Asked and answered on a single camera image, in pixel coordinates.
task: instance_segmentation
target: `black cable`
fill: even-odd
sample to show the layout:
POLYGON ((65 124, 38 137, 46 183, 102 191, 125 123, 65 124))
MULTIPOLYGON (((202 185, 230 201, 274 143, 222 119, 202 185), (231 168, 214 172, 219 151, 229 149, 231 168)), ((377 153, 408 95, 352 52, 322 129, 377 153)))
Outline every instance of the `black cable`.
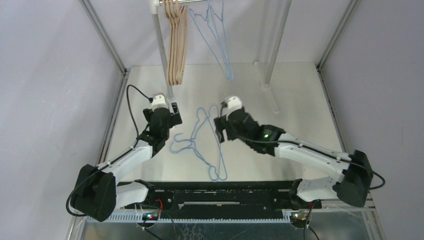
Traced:
POLYGON ((223 110, 224 110, 224 107, 226 106, 226 103, 225 102, 222 102, 221 103, 221 109, 219 110, 219 117, 222 117, 223 116, 223 110))
MULTIPOLYGON (((126 154, 128 154, 129 152, 131 152, 133 149, 129 149, 128 151, 126 151, 124 154, 120 155, 119 157, 117 157, 115 160, 111 161, 110 164, 115 163, 116 161, 118 161, 119 159, 121 159, 123 156, 125 156, 126 154)), ((109 165, 106 165, 100 169, 97 169, 95 172, 93 172, 92 174, 90 174, 86 179, 84 179, 82 182, 80 182, 69 194, 69 196, 66 199, 66 211, 75 217, 85 217, 87 216, 86 214, 77 214, 71 211, 71 209, 69 208, 69 203, 71 201, 72 195, 75 193, 75 191, 81 187, 81 185, 83 185, 83 183, 87 182, 90 178, 92 178, 94 175, 96 175, 98 172, 104 170, 105 168, 107 168, 109 165)))
POLYGON ((131 104, 130 104, 130 96, 128 94, 130 87, 134 88, 135 90, 137 90, 141 95, 143 95, 143 97, 145 97, 150 103, 153 101, 153 98, 146 96, 142 91, 140 91, 140 89, 138 89, 136 86, 132 85, 132 84, 128 84, 128 86, 126 86, 126 103, 128 104, 128 110, 129 110, 129 115, 131 116, 131 120, 132 123, 134 124, 135 127, 135 132, 137 134, 137 137, 140 135, 139 132, 139 128, 137 127, 137 123, 136 120, 134 119, 134 115, 133 115, 133 111, 131 110, 131 104))
MULTIPOLYGON (((137 134, 137 138, 139 137, 140 133, 139 133, 139 128, 137 127, 137 123, 136 120, 134 119, 134 115, 133 115, 133 111, 131 110, 131 104, 130 104, 130 97, 128 95, 128 91, 130 89, 130 87, 134 88, 135 90, 137 90, 141 95, 143 95, 143 97, 145 97, 150 103, 153 101, 153 98, 146 96, 142 91, 140 91, 140 89, 138 89, 136 86, 132 85, 132 84, 128 84, 128 86, 126 86, 126 102, 128 103, 128 110, 129 110, 129 115, 131 116, 132 122, 134 123, 134 127, 135 127, 135 131, 137 134)), ((146 130, 149 127, 149 124, 146 125, 146 127, 144 128, 144 130, 146 130)), ((120 155, 119 157, 115 158, 115 160, 110 162, 111 164, 114 164, 116 161, 120 160, 123 156, 127 155, 129 152, 131 152, 137 145, 139 141, 136 140, 134 146, 129 149, 128 151, 126 151, 124 154, 120 155)), ((95 172, 93 172, 92 174, 90 174, 86 179, 84 179, 82 182, 80 182, 69 194, 68 198, 66 199, 66 211, 74 216, 74 217, 85 217, 87 216, 86 214, 77 214, 71 211, 71 209, 69 208, 69 204, 71 202, 71 198, 72 195, 75 193, 75 191, 81 187, 82 184, 84 184, 85 182, 87 182, 90 178, 92 178, 94 175, 96 175, 98 172, 104 170, 108 165, 96 170, 95 172)))
POLYGON ((308 212, 308 214, 307 214, 307 216, 306 216, 306 219, 305 219, 305 227, 303 228, 303 240, 305 240, 305 231, 306 231, 306 228, 308 227, 308 219, 309 219, 309 216, 311 215, 311 213, 312 213, 312 209, 315 207, 315 204, 316 204, 316 203, 318 203, 318 200, 313 201, 313 204, 312 204, 312 206, 309 208, 309 212, 308 212))
POLYGON ((309 227, 309 229, 313 232, 313 234, 315 234, 316 239, 320 240, 320 238, 318 237, 318 234, 312 229, 312 227, 309 227))
POLYGON ((141 203, 139 203, 138 205, 140 205, 141 207, 154 208, 154 209, 160 210, 163 213, 166 213, 169 216, 169 219, 171 219, 171 222, 172 222, 172 226, 173 226, 173 239, 177 239, 177 230, 175 229, 174 219, 171 217, 171 215, 167 211, 165 211, 163 208, 160 208, 160 207, 157 207, 157 206, 152 206, 152 205, 147 205, 147 204, 141 204, 141 203))
POLYGON ((149 233, 150 235, 152 235, 153 237, 155 237, 158 240, 163 240, 162 238, 158 237, 158 235, 154 234, 152 231, 150 231, 147 228, 143 228, 144 231, 146 231, 147 233, 149 233))
POLYGON ((384 185, 386 185, 386 180, 385 180, 385 178, 383 176, 381 176, 380 174, 376 173, 375 171, 372 171, 372 172, 374 173, 374 175, 376 175, 378 178, 381 179, 381 184, 378 185, 378 186, 370 187, 369 188, 370 190, 379 189, 379 188, 383 187, 384 185))

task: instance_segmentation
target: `white plastic connector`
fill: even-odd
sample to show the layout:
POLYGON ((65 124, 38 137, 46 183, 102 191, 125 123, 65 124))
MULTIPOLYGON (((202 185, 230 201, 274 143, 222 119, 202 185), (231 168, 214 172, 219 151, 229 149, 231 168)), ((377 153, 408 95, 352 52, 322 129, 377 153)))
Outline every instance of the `white plastic connector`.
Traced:
POLYGON ((159 0, 148 0, 151 14, 158 14, 159 0))
POLYGON ((243 107, 242 100, 238 96, 227 97, 227 99, 225 100, 225 103, 227 105, 226 107, 227 118, 232 112, 239 110, 243 107))
POLYGON ((151 103, 151 109, 154 111, 158 108, 168 108, 167 99, 163 93, 153 95, 153 102, 151 103))

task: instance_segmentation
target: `metal rod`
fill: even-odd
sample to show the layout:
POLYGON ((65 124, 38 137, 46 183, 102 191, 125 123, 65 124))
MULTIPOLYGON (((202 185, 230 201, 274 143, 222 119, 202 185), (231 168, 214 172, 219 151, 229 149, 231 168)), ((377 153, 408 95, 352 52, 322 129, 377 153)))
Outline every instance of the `metal rod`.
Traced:
POLYGON ((331 113, 331 119, 334 124, 335 133, 337 134, 338 142, 340 143, 340 146, 343 152, 350 153, 351 151, 348 148, 349 145, 346 140, 347 138, 343 134, 342 129, 340 127, 340 124, 339 124, 340 121, 339 121, 338 115, 336 115, 334 101, 332 101, 333 98, 331 97, 330 92, 327 88, 326 81, 321 72, 317 71, 317 73, 321 83, 322 91, 324 92, 324 96, 328 104, 328 109, 330 110, 330 113, 331 113))
POLYGON ((131 68, 127 70, 125 74, 122 75, 122 78, 120 80, 119 88, 116 93, 116 99, 113 105, 113 110, 110 114, 109 121, 107 122, 106 131, 103 136, 101 149, 100 149, 100 153, 98 155, 96 164, 100 164, 106 161, 106 158, 109 154, 109 147, 111 146, 112 136, 114 135, 113 133, 115 130, 115 125, 117 123, 118 113, 121 108, 121 103, 122 103, 122 100, 124 99, 125 88, 127 86, 128 78, 130 77, 130 71, 131 71, 131 68))
POLYGON ((319 63, 317 65, 319 72, 323 69, 323 66, 326 63, 326 61, 327 61, 331 51, 333 50, 334 46, 336 45, 336 42, 339 39, 340 34, 342 33, 343 29, 345 29, 346 24, 348 23, 349 19, 352 16, 352 13, 358 7, 360 2, 361 2, 361 0, 351 0, 349 2, 349 5, 347 6, 346 11, 344 11, 343 17, 341 18, 337 28, 334 31, 333 36, 331 37, 330 42, 327 45, 327 48, 324 51, 324 54, 322 55, 321 59, 319 60, 319 63))
POLYGON ((114 44, 112 43, 111 38, 109 37, 108 33, 105 30, 105 27, 103 26, 102 22, 99 19, 99 16, 97 15, 96 11, 94 10, 94 7, 90 0, 79 0, 82 7, 84 8, 85 12, 87 13, 88 18, 90 18, 91 23, 93 24, 95 30, 97 31, 98 35, 100 36, 101 40, 103 41, 104 45, 107 48, 107 51, 112 55, 113 59, 115 60, 116 65, 118 66, 121 73, 125 73, 125 66, 122 62, 121 58, 119 57, 118 51, 116 50, 114 44))
POLYGON ((270 84, 271 76, 273 75, 274 65, 276 64, 278 51, 280 49, 281 39, 283 38, 284 28, 286 26, 287 16, 289 15, 290 5, 292 0, 286 0, 284 5, 284 10, 281 17, 281 22, 279 23, 279 30, 277 33, 277 38, 274 43, 274 50, 272 51, 271 61, 269 62, 268 72, 265 77, 265 84, 270 84))
POLYGON ((167 54, 165 52, 165 46, 164 46, 164 39, 162 38, 162 31, 161 31, 161 24, 159 23, 159 16, 158 14, 152 14, 153 16, 153 23, 154 23, 154 32, 156 33, 156 40, 157 45, 159 47, 159 53, 160 53, 160 60, 162 60, 162 68, 163 68, 163 74, 165 76, 165 84, 167 88, 167 97, 169 99, 174 98, 174 91, 172 89, 172 86, 168 84, 167 81, 167 54))
POLYGON ((203 2, 207 0, 178 0, 179 4, 188 4, 192 2, 203 2))

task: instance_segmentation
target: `red wire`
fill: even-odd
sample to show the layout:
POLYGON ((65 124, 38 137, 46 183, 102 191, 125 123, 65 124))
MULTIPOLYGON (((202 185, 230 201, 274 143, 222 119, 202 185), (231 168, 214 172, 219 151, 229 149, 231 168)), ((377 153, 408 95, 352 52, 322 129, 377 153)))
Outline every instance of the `red wire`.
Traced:
POLYGON ((156 199, 156 201, 155 202, 160 202, 160 209, 159 209, 159 215, 161 214, 161 212, 162 212, 162 209, 164 208, 164 203, 162 202, 162 200, 160 200, 159 198, 158 199, 156 199))

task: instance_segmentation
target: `wall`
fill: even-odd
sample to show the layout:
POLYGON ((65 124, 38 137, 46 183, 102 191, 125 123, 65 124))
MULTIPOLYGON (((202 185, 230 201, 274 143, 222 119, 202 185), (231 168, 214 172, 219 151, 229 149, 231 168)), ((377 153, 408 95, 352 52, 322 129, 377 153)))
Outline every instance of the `wall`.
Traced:
MULTIPOLYGON (((162 64, 148 0, 91 2, 126 67, 162 64)), ((215 12, 221 14, 221 0, 211 3, 215 12)), ((317 64, 348 3, 349 0, 293 0, 277 61, 317 64)), ((189 7, 205 14, 207 5, 206 1, 193 2, 189 7)), ((284 0, 224 0, 225 30, 232 63, 270 61, 284 5, 284 0)), ((168 52, 170 27, 162 6, 158 14, 168 52)), ((197 21, 206 39, 213 43, 213 36, 206 31, 207 25, 200 17, 197 21)), ((186 63, 215 63, 190 16, 188 26, 186 63)))
POLYGON ((362 1, 323 71, 349 147, 387 180, 372 197, 389 240, 424 236, 423 13, 422 0, 362 1))
POLYGON ((121 73, 77 0, 0 3, 0 239, 64 239, 121 73))

